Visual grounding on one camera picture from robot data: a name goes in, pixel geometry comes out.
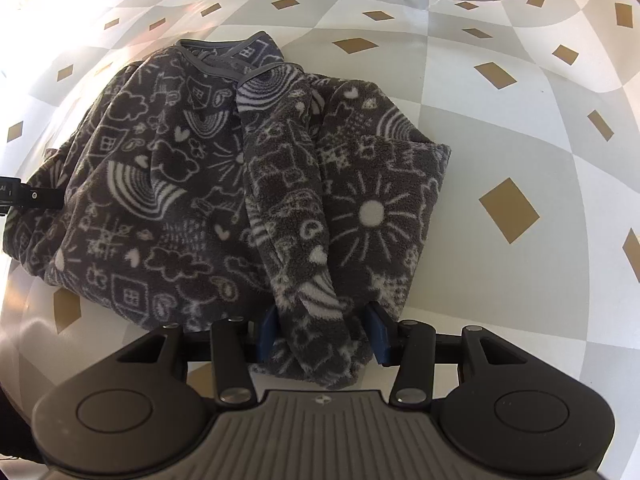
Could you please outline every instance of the floor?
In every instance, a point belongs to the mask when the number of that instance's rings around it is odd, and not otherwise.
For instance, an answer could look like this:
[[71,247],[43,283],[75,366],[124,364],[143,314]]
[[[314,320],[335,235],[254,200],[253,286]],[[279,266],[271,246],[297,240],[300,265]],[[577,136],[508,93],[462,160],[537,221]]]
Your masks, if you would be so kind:
[[[276,1],[78,0],[67,12],[56,1],[45,22],[16,21],[22,42],[1,45],[12,57],[0,56],[0,90],[12,91],[0,171],[30,176],[121,66],[185,35],[262,29],[307,71],[374,81],[452,147],[403,317],[441,333],[483,325],[594,388],[616,414],[603,474],[640,478],[638,2]],[[353,38],[375,47],[334,44]],[[26,413],[143,333],[5,254],[0,277],[0,381]],[[358,386],[388,391],[394,373],[372,364]],[[190,381],[210,387],[206,365]],[[455,385],[455,370],[440,368],[435,395]]]

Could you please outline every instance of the metal screw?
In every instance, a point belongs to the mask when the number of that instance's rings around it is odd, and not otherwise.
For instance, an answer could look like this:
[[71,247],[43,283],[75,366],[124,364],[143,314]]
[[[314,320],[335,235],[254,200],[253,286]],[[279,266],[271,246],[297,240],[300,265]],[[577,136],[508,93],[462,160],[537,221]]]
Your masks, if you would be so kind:
[[227,404],[242,404],[251,400],[251,392],[246,388],[227,388],[220,394],[220,400]]
[[396,392],[396,399],[403,404],[420,404],[427,399],[427,394],[420,388],[403,388]]
[[324,406],[325,404],[328,404],[332,400],[333,399],[331,397],[325,394],[318,395],[317,397],[314,398],[314,401],[317,402],[318,404],[321,404],[322,406]]

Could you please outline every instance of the gray patterned garment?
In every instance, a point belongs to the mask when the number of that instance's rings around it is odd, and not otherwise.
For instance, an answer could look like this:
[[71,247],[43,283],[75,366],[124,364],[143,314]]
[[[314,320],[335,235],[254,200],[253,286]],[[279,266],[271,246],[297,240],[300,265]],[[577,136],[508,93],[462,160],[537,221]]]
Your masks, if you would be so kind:
[[4,250],[147,329],[275,300],[259,370],[341,388],[371,357],[358,308],[402,311],[449,153],[376,85],[307,74],[263,32],[181,40],[113,78],[30,180],[65,208],[12,208]]

